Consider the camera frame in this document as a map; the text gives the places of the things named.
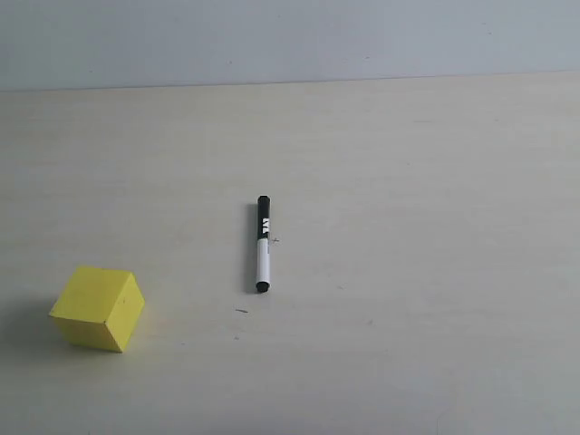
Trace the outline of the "black and white marker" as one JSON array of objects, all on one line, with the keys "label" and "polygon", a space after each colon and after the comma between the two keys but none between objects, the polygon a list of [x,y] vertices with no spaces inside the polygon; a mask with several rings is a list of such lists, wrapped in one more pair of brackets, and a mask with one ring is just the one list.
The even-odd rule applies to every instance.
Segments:
[{"label": "black and white marker", "polygon": [[266,293],[270,280],[270,197],[257,199],[257,243],[256,243],[256,291]]}]

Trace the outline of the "yellow cube block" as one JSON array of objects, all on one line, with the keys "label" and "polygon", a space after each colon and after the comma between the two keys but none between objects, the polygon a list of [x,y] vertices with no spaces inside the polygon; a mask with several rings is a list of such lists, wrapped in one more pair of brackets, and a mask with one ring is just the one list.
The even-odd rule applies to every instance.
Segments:
[{"label": "yellow cube block", "polygon": [[68,343],[123,353],[144,305],[131,271],[79,266],[49,316]]}]

